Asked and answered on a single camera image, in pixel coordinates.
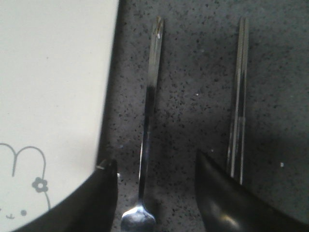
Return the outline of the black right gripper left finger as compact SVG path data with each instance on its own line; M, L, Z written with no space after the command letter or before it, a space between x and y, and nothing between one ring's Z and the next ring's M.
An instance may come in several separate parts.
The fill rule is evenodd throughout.
M17 232L110 232L118 198L117 162L104 159L69 197Z

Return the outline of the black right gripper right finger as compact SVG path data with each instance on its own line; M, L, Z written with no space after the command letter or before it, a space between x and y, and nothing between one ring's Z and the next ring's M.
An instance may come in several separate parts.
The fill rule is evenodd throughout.
M196 154L197 206L208 232L307 232L309 226L277 210L227 175L207 153Z

